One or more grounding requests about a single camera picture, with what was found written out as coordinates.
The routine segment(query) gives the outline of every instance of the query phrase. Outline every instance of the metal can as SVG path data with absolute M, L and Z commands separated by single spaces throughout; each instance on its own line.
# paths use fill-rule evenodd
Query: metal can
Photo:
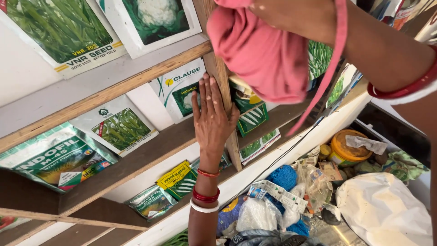
M 405 0 L 401 6 L 401 9 L 395 16 L 395 22 L 393 28 L 400 30 L 402 26 L 407 22 L 408 17 L 414 10 L 414 7 L 419 3 L 419 0 Z

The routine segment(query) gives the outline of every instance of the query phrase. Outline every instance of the white bangle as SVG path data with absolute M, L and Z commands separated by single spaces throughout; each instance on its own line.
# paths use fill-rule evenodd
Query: white bangle
M 215 208 L 204 208 L 204 207 L 199 207 L 196 204 L 194 204 L 193 202 L 193 198 L 191 198 L 190 200 L 190 205 L 197 211 L 201 212 L 201 213 L 214 213 L 217 212 L 220 209 L 220 203 L 217 204 L 217 206 Z
M 427 85 L 425 88 L 423 88 L 419 91 L 416 91 L 412 94 L 403 96 L 401 98 L 382 99 L 382 100 L 384 100 L 385 102 L 387 102 L 390 105 L 407 104 L 407 103 L 422 99 L 435 91 L 437 91 L 437 80 L 433 81 L 431 84 Z

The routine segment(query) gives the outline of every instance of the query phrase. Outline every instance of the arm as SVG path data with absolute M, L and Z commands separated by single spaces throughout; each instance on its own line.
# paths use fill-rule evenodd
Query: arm
M 436 59 L 427 45 L 368 15 L 347 0 L 348 38 L 344 56 L 380 91 L 405 87 L 422 77 Z M 254 0 L 251 10 L 267 23 L 334 45 L 335 6 L 330 0 Z M 431 142 L 431 168 L 437 169 L 437 92 L 393 108 Z M 437 171 L 431 173 L 433 234 L 437 235 Z
M 191 98 L 196 140 L 200 145 L 199 169 L 207 173 L 217 173 L 225 142 L 235 130 L 239 110 L 234 105 L 232 114 L 228 119 L 223 108 L 222 96 L 217 81 L 213 77 L 210 78 L 208 74 L 204 74 L 203 79 L 199 81 L 199 91 L 202 112 L 199 110 L 196 91 L 193 91 Z M 200 195 L 213 197 L 217 194 L 217 178 L 198 175 L 194 188 Z M 218 204 L 218 201 L 208 204 L 196 199 L 193 199 L 193 202 L 204 208 L 215 208 Z M 217 221 L 218 211 L 201 213 L 191 208 L 188 220 L 188 241 L 190 246 L 215 245 Z

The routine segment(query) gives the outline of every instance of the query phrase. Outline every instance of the pink towel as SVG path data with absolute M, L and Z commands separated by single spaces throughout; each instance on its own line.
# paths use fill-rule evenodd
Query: pink towel
M 228 68 L 247 82 L 263 100 L 301 103 L 308 85 L 308 40 L 273 28 L 246 7 L 252 0 L 215 0 L 207 31 L 212 47 Z M 292 127 L 295 132 L 322 97 L 343 53 L 347 37 L 346 0 L 335 0 L 337 28 L 334 52 L 316 95 Z

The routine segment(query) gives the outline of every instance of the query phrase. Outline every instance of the red bangle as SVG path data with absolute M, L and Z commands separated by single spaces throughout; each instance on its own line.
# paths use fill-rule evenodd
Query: red bangle
M 212 173 L 204 172 L 204 171 L 202 171 L 200 169 L 197 169 L 197 173 L 201 174 L 201 175 L 203 175 L 205 177 L 208 177 L 208 178 L 216 178 L 216 177 L 218 177 L 220 175 L 220 172 L 212 174 Z
M 437 53 L 437 46 L 429 45 L 436 53 Z M 367 92 L 369 95 L 375 98 L 379 99 L 395 99 L 404 97 L 407 95 L 410 95 L 414 92 L 420 91 L 421 89 L 425 88 L 427 85 L 431 84 L 435 79 L 437 78 L 437 56 L 434 60 L 434 64 L 432 67 L 428 70 L 428 72 L 422 76 L 420 79 L 416 80 L 412 84 L 409 84 L 405 86 L 404 88 L 401 88 L 396 91 L 392 92 L 382 92 L 376 89 L 370 82 L 367 85 Z
M 193 187 L 193 198 L 204 202 L 204 203 L 213 203 L 218 200 L 220 195 L 220 190 L 217 188 L 217 194 L 213 197 L 202 196 L 201 194 L 196 192 L 196 186 Z

